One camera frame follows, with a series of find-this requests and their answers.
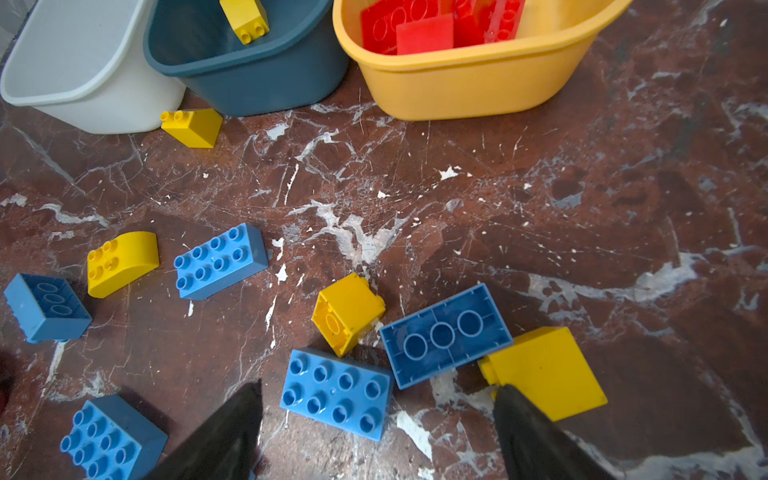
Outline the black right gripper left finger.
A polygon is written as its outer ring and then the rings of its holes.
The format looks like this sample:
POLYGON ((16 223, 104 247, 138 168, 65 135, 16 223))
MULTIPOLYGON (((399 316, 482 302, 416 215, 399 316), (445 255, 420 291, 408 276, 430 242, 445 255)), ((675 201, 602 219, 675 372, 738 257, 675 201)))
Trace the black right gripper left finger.
POLYGON ((261 382, 242 385, 146 477, 253 479, 253 457, 262 417, 261 382))

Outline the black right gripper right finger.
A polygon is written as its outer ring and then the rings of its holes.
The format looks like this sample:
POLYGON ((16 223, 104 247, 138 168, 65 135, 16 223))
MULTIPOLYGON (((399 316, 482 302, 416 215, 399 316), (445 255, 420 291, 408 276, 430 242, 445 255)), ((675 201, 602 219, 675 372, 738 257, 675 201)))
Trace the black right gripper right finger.
POLYGON ((516 387, 498 389, 493 416, 510 479, 612 477, 516 387))

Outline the yellow lego brick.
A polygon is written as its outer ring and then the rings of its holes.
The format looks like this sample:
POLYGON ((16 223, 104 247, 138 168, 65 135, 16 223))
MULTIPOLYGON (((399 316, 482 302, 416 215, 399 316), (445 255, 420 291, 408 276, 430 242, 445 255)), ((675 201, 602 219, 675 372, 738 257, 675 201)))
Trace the yellow lego brick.
POLYGON ((384 313, 383 298, 371 291, 364 278, 351 273, 319 293, 312 321, 341 358, 384 313))
POLYGON ((478 361, 491 385, 512 385, 552 421, 608 403, 566 327, 541 327, 478 361))

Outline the yellow curved lego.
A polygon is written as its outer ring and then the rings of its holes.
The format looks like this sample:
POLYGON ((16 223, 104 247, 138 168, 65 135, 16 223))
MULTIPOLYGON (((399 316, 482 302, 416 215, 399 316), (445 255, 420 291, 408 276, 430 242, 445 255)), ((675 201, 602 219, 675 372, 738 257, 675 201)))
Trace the yellow curved lego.
POLYGON ((155 233, 124 233, 89 252, 88 294, 94 298, 105 298, 158 266, 155 233))

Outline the small yellow lego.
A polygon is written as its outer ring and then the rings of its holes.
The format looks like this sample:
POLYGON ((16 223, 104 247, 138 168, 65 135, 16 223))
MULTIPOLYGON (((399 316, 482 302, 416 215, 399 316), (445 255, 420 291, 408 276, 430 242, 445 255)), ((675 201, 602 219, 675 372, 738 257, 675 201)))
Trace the small yellow lego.
POLYGON ((213 148, 223 123, 214 109, 165 111, 161 128, 188 148, 213 148))
POLYGON ((260 0, 220 0, 219 3, 243 45, 270 32, 267 13, 260 0))

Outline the red lego brick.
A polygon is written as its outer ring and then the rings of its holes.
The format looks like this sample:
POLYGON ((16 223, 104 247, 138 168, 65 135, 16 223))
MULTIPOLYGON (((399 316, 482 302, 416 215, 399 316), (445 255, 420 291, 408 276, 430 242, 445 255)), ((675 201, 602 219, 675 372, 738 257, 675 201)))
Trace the red lego brick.
POLYGON ((371 52, 397 53, 398 25, 437 16, 443 7, 434 0, 380 0, 360 13, 363 47, 371 52))
POLYGON ((438 15, 396 27, 397 54, 408 55, 454 47, 454 19, 451 14, 438 15))
POLYGON ((494 0, 455 0, 452 4, 454 47, 483 44, 494 9, 494 0))
POLYGON ((492 1, 484 35, 486 44, 514 40, 522 20, 525 0, 492 1))

